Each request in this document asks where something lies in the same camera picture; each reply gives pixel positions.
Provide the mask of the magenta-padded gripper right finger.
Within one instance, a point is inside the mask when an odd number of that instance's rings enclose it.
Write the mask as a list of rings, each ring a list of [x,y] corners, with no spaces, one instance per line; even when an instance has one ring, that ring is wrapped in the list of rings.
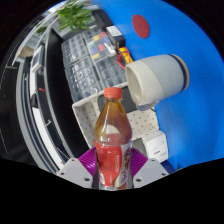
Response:
[[[168,172],[157,159],[148,159],[133,148],[128,176],[128,188],[136,189],[168,176]]]

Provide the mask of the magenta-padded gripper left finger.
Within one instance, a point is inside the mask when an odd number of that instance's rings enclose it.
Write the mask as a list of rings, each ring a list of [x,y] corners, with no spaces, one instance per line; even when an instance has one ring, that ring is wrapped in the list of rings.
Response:
[[[98,189],[96,148],[89,149],[79,158],[70,158],[57,175],[83,188]]]

